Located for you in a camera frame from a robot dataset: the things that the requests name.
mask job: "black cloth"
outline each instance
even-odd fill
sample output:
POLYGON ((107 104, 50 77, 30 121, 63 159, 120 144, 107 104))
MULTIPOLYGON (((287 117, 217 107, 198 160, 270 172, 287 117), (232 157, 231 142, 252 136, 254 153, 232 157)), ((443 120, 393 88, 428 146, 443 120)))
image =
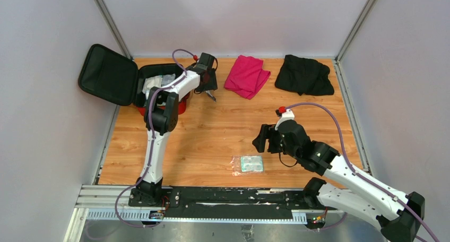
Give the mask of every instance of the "black cloth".
POLYGON ((299 95, 333 95, 334 88, 328 79, 329 73, 328 66, 314 59, 286 55, 276 77, 275 87, 299 95))

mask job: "red cap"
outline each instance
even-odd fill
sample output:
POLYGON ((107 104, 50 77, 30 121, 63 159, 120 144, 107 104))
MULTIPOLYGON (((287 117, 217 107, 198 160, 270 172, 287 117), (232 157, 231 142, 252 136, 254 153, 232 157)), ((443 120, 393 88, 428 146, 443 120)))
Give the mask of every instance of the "red cap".
POLYGON ((286 107, 279 107, 278 108, 278 111, 280 112, 280 114, 282 114, 282 113, 284 113, 284 112, 286 112, 286 107))

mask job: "folded pink cloth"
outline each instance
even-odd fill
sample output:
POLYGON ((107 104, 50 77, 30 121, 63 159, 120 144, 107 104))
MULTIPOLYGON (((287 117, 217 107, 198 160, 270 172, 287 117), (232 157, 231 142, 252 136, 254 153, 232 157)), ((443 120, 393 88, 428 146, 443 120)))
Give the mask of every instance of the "folded pink cloth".
POLYGON ((253 98, 270 76, 270 71, 265 71, 262 67, 263 60, 240 55, 225 80, 225 89, 246 99, 253 98))

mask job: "wooden surface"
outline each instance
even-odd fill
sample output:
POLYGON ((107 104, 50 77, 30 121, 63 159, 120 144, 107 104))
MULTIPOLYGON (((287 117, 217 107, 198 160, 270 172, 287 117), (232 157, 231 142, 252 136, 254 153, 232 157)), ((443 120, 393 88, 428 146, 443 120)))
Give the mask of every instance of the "wooden surface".
MULTIPOLYGON (((139 58, 135 61, 138 67, 172 63, 170 58, 139 58)), ((185 66, 192 63, 192 59, 187 58, 179 61, 185 66)), ((233 155, 258 154, 252 140, 258 135, 261 124, 275 124, 278 121, 274 111, 279 106, 304 101, 320 103, 337 117, 350 161, 361 168, 332 60, 318 61, 330 67, 329 78, 335 94, 319 97, 299 96, 275 88, 274 82, 283 61, 264 59, 263 69, 271 71, 271 76, 261 91, 252 100, 247 100, 223 88, 235 58, 219 59, 219 89, 214 92, 217 103, 205 93, 195 95, 186 112, 179 116, 178 125, 166 149, 164 185, 304 187, 312 176, 317 175, 305 171, 300 165, 293 168, 283 166, 277 154, 261 154, 265 169, 261 174, 233 176, 230 164, 233 155)), ((296 107, 293 111, 296 121, 305 128, 312 140, 325 142, 342 152, 336 126, 325 111, 310 106, 296 107)), ((135 183, 144 165, 146 141, 145 124, 137 109, 134 106, 121 107, 99 184, 135 183)), ((294 159, 288 155, 282 155, 282 160, 288 165, 294 163, 294 159)))

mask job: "white panel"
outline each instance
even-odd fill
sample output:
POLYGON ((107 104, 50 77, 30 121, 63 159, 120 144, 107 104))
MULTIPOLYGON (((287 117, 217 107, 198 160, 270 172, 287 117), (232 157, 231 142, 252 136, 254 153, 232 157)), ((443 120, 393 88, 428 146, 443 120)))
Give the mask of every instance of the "white panel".
POLYGON ((77 78, 119 48, 93 0, 0 0, 0 25, 0 240, 62 241, 115 108, 77 78))
POLYGON ((134 56, 334 56, 367 0, 105 0, 134 56))
POLYGON ((441 241, 450 237, 448 1, 378 0, 342 61, 374 174, 422 194, 441 241))

